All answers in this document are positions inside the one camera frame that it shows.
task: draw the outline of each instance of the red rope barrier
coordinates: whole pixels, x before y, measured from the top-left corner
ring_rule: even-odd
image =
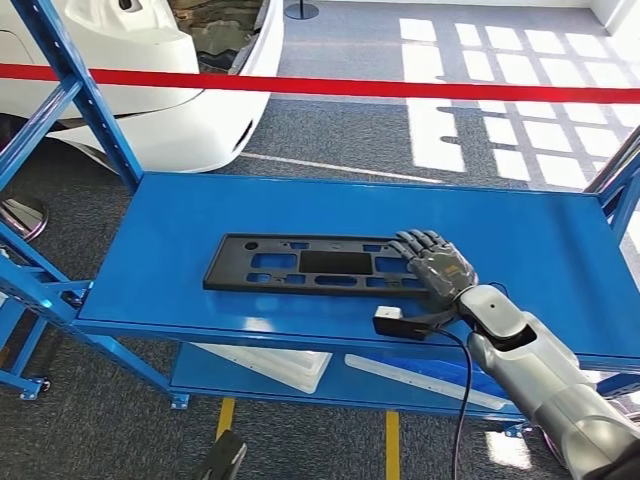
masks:
[[[91,69],[91,72],[97,83],[101,85],[205,88],[355,97],[640,104],[640,88],[558,88],[524,85],[477,85],[472,83],[405,83],[376,80],[139,72],[100,68]],[[48,66],[3,63],[0,63],[0,78],[57,80]]]

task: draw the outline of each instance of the white wall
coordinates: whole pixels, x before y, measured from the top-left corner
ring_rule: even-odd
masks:
[[[629,15],[637,12],[638,2],[637,0],[593,0],[591,9],[609,33],[615,35],[624,28],[625,20]]]

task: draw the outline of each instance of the shelf caster wheel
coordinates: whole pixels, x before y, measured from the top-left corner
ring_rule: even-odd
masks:
[[[51,381],[49,377],[42,377],[42,386],[40,387],[40,393],[48,392],[51,388]]]

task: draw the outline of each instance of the blue shelf surface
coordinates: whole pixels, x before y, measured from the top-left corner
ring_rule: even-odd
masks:
[[[501,282],[583,368],[640,369],[640,294],[592,195],[146,174],[74,325],[88,333],[460,361],[448,339],[377,335],[380,298],[215,292],[202,279],[225,233],[392,236],[432,229],[481,281]],[[465,338],[462,322],[449,328]]]
[[[315,392],[307,394],[190,344],[180,348],[174,367],[171,388],[202,395],[442,415],[457,415],[460,406],[454,398],[348,367],[343,355],[334,355]],[[512,405],[496,411],[469,404],[467,414],[491,420],[523,418]]]

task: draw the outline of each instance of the white plastic part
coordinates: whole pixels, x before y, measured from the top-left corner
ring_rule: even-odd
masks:
[[[439,393],[441,395],[446,395],[451,398],[457,398],[458,400],[462,400],[464,396],[465,388],[460,385],[403,370],[402,368],[377,362],[369,358],[347,354],[344,356],[344,363],[349,367],[357,368],[358,370],[362,370],[364,372],[380,375],[389,380],[406,383],[407,385],[413,385],[414,387],[429,390],[429,392],[433,393]],[[491,410],[501,410],[505,405],[511,404],[511,402],[503,398],[488,395],[483,392],[478,392],[477,390],[471,390],[469,394],[469,401],[470,403],[485,408],[490,408]]]
[[[208,352],[304,393],[314,393],[331,353],[194,343]]]
[[[124,11],[118,0],[54,0],[58,15],[89,68],[198,73],[189,35],[177,29],[166,0],[138,0],[139,11]],[[11,2],[0,2],[0,31],[17,36],[29,61],[48,65],[44,54]],[[17,48],[0,38],[0,52]],[[0,113],[28,118],[57,82],[0,80]],[[202,89],[103,86],[100,90],[115,115],[149,112],[180,105]],[[71,106],[60,118],[79,118]]]
[[[192,38],[175,26],[166,0],[54,0],[85,62],[95,68],[198,73]],[[284,42],[282,0],[270,0],[255,45],[238,75],[275,76]],[[3,63],[46,64],[10,2],[0,2]],[[0,113],[28,118],[54,82],[0,79]],[[257,126],[269,93],[101,86],[138,162],[148,171],[202,172],[234,160]],[[61,118],[77,118],[69,107]],[[53,132],[75,147],[103,152],[86,126]]]
[[[270,0],[260,35],[238,74],[275,76],[284,35],[282,0]],[[242,151],[262,118],[269,95],[205,90],[182,105],[122,118],[118,124],[145,170],[214,170]],[[88,127],[49,136],[103,151]]]

